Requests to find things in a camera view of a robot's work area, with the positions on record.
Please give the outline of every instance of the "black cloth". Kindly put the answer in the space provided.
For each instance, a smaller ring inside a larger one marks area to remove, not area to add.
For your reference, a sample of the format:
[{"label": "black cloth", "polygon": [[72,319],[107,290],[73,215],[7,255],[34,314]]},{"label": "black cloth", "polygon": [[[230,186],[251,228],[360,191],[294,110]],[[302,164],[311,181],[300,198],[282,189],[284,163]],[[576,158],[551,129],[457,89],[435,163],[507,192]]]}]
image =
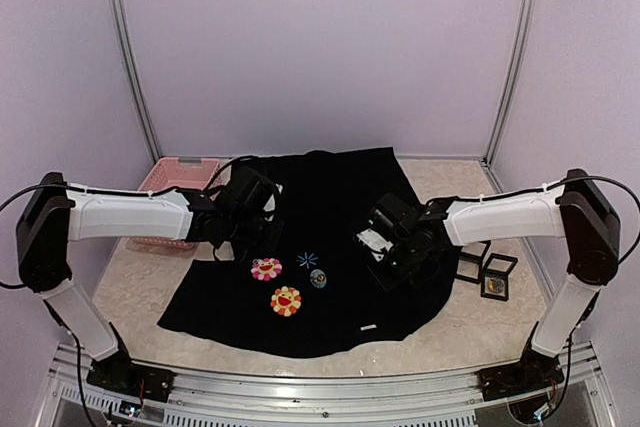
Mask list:
[{"label": "black cloth", "polygon": [[[393,149],[314,151],[244,165],[284,187],[278,215],[285,224],[273,256],[282,263],[281,275],[269,282],[253,278],[252,260],[261,257],[259,252],[250,252],[243,262],[194,261],[160,327],[232,347],[308,358],[365,342],[402,340],[445,305],[457,252],[443,256],[440,265],[427,266],[438,272],[428,282],[418,287],[405,283],[386,293],[367,268],[371,254],[350,230],[387,192],[410,205],[419,203]],[[305,253],[317,256],[316,266],[298,264],[297,257]],[[311,284],[314,268],[325,272],[324,288]],[[290,317],[270,306],[282,286],[301,293],[301,307]]]}]

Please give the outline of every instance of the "marble floor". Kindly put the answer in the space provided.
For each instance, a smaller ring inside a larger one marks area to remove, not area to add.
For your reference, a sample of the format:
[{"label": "marble floor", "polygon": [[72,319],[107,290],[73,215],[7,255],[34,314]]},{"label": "marble floor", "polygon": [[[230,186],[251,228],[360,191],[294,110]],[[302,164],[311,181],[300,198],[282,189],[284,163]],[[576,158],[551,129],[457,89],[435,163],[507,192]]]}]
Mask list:
[{"label": "marble floor", "polygon": [[[477,162],[401,160],[400,164],[422,201],[492,193]],[[481,298],[480,286],[456,281],[438,316],[404,341],[363,344],[316,359],[240,350],[156,325],[192,259],[210,258],[207,245],[176,254],[123,239],[94,300],[116,326],[132,357],[175,366],[297,377],[380,376],[475,367],[518,358],[545,308],[519,241],[494,241],[492,251],[519,258],[509,277],[508,302]]]}]

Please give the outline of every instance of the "lavender backdrop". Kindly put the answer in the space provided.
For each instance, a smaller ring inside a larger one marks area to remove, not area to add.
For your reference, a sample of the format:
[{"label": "lavender backdrop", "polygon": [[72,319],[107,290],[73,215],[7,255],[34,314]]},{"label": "lavender backdrop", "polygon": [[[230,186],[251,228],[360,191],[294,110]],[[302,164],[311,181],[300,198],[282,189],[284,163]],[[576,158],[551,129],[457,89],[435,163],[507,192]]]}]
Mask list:
[{"label": "lavender backdrop", "polygon": [[[640,193],[640,0],[537,0],[513,112],[495,165],[508,188],[583,167]],[[622,249],[638,229],[625,194],[602,187],[622,217]],[[557,286],[561,241],[536,248]],[[581,337],[592,338],[624,426],[640,425],[640,256],[603,292]]]},{"label": "lavender backdrop", "polygon": [[171,155],[484,154],[520,0],[125,0]]},{"label": "lavender backdrop", "polygon": [[[0,198],[50,170],[133,188],[150,168],[120,64],[107,0],[0,0]],[[0,279],[18,282],[13,229],[0,215]],[[91,293],[113,241],[70,249]],[[0,290],[0,419],[27,424],[61,331],[30,291]]]}]

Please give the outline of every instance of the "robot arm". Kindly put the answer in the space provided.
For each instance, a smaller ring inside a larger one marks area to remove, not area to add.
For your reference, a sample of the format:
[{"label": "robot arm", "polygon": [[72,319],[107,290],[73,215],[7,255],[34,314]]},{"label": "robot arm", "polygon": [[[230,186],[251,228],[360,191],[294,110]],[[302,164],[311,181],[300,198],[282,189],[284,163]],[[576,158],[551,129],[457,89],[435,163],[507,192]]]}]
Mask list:
[{"label": "robot arm", "polygon": [[620,220],[592,181],[571,180],[586,175],[569,171],[565,183],[551,190],[543,185],[486,199],[434,199],[417,209],[387,195],[372,210],[370,228],[358,234],[375,251],[371,270],[387,290],[415,274],[423,261],[470,243],[566,237],[567,276],[520,361],[481,371],[485,400],[537,390],[551,379],[561,382],[558,353],[618,271]]},{"label": "robot arm", "polygon": [[219,248],[233,240],[235,257],[249,247],[275,248],[282,228],[272,206],[280,191],[258,172],[240,167],[215,198],[194,189],[162,195],[96,190],[67,184],[59,173],[42,184],[60,185],[36,192],[16,228],[19,272],[53,317],[72,332],[94,359],[87,379],[116,392],[166,401],[173,374],[131,362],[115,328],[102,317],[67,265],[67,243],[94,237],[164,237],[210,242]]}]

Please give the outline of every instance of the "pink basket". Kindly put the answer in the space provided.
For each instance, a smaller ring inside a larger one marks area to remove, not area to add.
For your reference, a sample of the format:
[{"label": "pink basket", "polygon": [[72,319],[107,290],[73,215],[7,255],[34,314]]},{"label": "pink basket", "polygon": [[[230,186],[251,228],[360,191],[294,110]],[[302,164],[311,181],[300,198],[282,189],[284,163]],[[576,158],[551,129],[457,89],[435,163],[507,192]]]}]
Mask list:
[{"label": "pink basket", "polygon": [[[215,159],[181,160],[178,157],[165,157],[153,167],[138,190],[158,191],[172,186],[204,189],[219,168],[220,161]],[[133,241],[182,250],[190,250],[196,246],[192,242],[158,237],[136,237]]]}]

